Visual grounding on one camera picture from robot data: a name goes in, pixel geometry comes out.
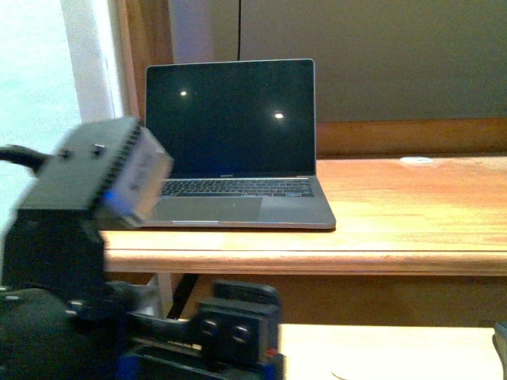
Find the wooden shelf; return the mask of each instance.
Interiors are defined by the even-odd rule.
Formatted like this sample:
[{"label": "wooden shelf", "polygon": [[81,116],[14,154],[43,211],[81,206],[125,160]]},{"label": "wooden shelf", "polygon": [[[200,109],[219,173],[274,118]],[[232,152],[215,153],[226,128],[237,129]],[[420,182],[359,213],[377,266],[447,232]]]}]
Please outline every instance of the wooden shelf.
[{"label": "wooden shelf", "polygon": [[505,157],[321,160],[335,231],[107,231],[107,269],[504,276],[506,174]]}]

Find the black cable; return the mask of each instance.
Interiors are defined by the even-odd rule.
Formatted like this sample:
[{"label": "black cable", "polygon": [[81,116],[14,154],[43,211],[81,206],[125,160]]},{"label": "black cable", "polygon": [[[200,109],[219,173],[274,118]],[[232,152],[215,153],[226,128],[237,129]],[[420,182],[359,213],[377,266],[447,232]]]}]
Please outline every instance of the black cable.
[{"label": "black cable", "polygon": [[187,304],[187,301],[192,294],[193,288],[196,286],[199,275],[185,273],[181,278],[180,283],[177,285],[173,293],[173,306],[167,314],[169,319],[178,319]]},{"label": "black cable", "polygon": [[29,167],[35,174],[50,158],[50,154],[37,152],[26,146],[7,145],[0,146],[0,161],[9,161],[13,164]]},{"label": "black cable", "polygon": [[238,61],[241,58],[241,0],[238,3]]}]

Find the black laptop screen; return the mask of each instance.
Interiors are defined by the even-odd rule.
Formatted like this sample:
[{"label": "black laptop screen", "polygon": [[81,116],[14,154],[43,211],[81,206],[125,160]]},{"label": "black laptop screen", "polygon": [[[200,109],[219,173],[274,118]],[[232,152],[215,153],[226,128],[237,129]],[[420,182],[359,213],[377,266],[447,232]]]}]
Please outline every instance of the black laptop screen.
[{"label": "black laptop screen", "polygon": [[171,177],[315,174],[310,59],[151,66],[146,125]]}]

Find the wooden tabletop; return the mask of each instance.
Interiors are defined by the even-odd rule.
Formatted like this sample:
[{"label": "wooden tabletop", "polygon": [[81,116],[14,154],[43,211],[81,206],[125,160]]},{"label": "wooden tabletop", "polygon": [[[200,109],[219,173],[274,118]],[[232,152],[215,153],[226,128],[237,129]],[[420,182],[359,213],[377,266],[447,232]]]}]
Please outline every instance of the wooden tabletop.
[{"label": "wooden tabletop", "polygon": [[287,380],[501,380],[493,329],[282,325]]},{"label": "wooden tabletop", "polygon": [[332,232],[106,231],[109,271],[507,275],[507,157],[318,161]]}]

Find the sticker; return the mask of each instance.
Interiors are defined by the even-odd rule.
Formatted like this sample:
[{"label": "sticker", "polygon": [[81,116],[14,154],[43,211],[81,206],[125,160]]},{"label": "sticker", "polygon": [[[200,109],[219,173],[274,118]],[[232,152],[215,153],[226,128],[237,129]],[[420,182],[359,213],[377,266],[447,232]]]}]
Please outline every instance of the sticker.
[{"label": "sticker", "polygon": [[403,157],[400,158],[399,161],[410,165],[424,165],[433,163],[433,159],[428,157]]}]

